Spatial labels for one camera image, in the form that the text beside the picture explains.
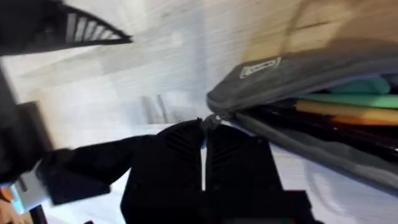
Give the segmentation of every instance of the black bag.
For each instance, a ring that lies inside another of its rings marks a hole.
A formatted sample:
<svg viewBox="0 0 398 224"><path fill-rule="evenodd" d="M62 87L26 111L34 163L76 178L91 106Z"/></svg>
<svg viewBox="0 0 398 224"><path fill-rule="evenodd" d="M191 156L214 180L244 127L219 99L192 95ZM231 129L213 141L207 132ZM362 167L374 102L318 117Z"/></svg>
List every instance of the black bag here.
<svg viewBox="0 0 398 224"><path fill-rule="evenodd" d="M209 92L207 103L221 119L265 136L288 151L396 194L396 164L344 144L276 128L248 111L329 88L357 76L394 73L397 65L398 52L393 49L360 54L312 51L247 62L235 67Z"/></svg>

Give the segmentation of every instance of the zipper pull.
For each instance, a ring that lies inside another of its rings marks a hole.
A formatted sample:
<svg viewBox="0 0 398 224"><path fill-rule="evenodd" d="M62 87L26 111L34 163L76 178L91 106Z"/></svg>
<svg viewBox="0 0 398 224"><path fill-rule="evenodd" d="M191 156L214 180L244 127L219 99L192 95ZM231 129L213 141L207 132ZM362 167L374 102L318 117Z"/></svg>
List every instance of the zipper pull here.
<svg viewBox="0 0 398 224"><path fill-rule="evenodd" d="M221 124L221 119L217 114L212 114L204 119L200 126L202 130L207 133L208 131L212 131L217 128L218 125Z"/></svg>

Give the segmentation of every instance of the white table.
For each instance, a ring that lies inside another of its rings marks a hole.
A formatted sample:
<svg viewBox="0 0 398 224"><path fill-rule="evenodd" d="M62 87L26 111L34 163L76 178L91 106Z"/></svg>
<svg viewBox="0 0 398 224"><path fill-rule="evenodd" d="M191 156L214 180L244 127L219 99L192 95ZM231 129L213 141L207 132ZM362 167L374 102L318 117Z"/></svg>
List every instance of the white table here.
<svg viewBox="0 0 398 224"><path fill-rule="evenodd" d="M144 125L132 134L155 134L167 124ZM304 189L313 214L325 223L397 223L398 199L351 180L271 144L272 153L285 189ZM50 224L124 223L119 206L128 173L112 185L110 194L79 202L43 208Z"/></svg>

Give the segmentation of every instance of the orange pencil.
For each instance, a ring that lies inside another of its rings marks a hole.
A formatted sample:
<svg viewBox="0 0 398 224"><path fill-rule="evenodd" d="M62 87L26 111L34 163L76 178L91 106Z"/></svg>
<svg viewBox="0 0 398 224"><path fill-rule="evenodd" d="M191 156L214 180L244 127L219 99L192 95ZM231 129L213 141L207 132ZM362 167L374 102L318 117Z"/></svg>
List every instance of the orange pencil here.
<svg viewBox="0 0 398 224"><path fill-rule="evenodd" d="M367 125L367 126L398 126L398 123L388 121L376 121L370 119L354 118L350 116L335 116L331 119L334 123Z"/></svg>

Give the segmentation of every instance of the black object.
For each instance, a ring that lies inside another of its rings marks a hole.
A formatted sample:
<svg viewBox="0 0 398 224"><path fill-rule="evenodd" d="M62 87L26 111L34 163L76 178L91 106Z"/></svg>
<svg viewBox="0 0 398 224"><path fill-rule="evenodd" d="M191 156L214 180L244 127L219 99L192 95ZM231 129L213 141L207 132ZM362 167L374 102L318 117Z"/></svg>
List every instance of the black object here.
<svg viewBox="0 0 398 224"><path fill-rule="evenodd" d="M206 189L201 189L200 150L206 142ZM224 223L229 220L314 220L304 191L284 191L264 138L235 128L186 121L156 136L138 136L73 151L51 152L38 176L52 199L64 202L93 196L87 180L111 184L131 168L121 211L126 223ZM86 177L68 184L66 194L51 170Z"/></svg>
<svg viewBox="0 0 398 224"><path fill-rule="evenodd" d="M24 4L31 9L21 7ZM130 36L111 24L61 1L2 1L0 6L0 55L132 42ZM9 11L18 16L10 16ZM11 23L12 19L19 26Z"/></svg>

